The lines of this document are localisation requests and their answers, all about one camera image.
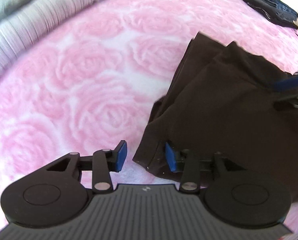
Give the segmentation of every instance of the brown garment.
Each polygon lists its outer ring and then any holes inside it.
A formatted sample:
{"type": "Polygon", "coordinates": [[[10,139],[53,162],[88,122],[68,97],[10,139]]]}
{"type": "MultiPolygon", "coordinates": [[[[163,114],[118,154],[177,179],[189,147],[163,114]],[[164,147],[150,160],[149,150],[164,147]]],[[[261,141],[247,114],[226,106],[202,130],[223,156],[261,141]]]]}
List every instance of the brown garment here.
{"type": "MultiPolygon", "coordinates": [[[[157,101],[133,160],[155,176],[180,181],[164,155],[171,140],[202,159],[223,152],[233,162],[283,182],[298,201],[298,109],[276,111],[272,91],[288,73],[235,42],[227,47],[198,33],[157,101]]],[[[298,89],[288,93],[298,93],[298,89]]],[[[201,173],[207,186],[211,176],[201,173]]]]}

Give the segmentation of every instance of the ribbed gray surface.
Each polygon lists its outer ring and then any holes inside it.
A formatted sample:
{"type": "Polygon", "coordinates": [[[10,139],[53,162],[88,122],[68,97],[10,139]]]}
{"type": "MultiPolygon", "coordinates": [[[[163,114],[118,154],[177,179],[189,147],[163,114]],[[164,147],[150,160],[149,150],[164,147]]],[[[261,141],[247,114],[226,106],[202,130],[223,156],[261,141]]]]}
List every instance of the ribbed gray surface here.
{"type": "Polygon", "coordinates": [[[0,240],[277,240],[290,233],[283,225],[248,230],[210,215],[198,197],[179,193],[174,185],[119,185],[93,198],[74,220],[47,229],[10,224],[0,240]]]}

